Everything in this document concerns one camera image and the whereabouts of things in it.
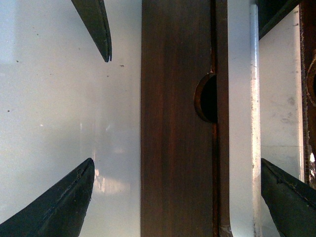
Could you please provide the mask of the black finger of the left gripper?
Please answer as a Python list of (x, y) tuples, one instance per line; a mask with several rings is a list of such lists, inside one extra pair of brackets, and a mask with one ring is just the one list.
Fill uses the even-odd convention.
[(112, 40), (103, 0), (72, 0), (105, 62), (112, 60)]

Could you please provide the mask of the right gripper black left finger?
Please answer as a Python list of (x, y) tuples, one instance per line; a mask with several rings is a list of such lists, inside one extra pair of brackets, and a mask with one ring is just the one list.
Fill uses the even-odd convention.
[(91, 200), (95, 166), (86, 159), (0, 225), (2, 237), (77, 237)]

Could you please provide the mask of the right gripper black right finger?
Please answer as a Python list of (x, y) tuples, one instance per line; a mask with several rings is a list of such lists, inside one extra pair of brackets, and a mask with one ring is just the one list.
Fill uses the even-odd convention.
[(261, 159), (261, 195), (282, 237), (316, 235), (316, 191)]

